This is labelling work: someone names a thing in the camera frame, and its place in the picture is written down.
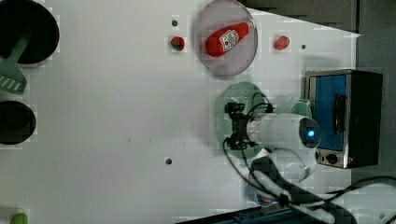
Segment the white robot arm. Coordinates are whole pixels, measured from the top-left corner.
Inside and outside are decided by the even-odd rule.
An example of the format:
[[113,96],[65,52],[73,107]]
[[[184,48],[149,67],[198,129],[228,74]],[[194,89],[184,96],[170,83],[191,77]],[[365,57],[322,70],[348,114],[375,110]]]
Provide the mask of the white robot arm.
[[248,162],[248,174],[242,176],[256,194],[312,218],[315,224],[395,224],[394,177],[368,177],[327,194],[303,189],[299,184],[316,168],[318,124],[301,115],[244,109],[240,103],[224,106],[233,133],[223,141],[223,149],[269,151]]

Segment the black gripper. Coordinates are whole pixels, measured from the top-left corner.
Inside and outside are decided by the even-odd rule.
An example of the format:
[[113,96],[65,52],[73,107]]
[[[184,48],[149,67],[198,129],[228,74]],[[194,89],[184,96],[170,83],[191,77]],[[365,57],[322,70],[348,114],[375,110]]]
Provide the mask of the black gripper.
[[254,147],[255,143],[248,137],[247,126],[251,116],[244,114],[244,104],[227,103],[224,112],[232,121],[232,134],[226,138],[226,143],[231,150],[244,150]]

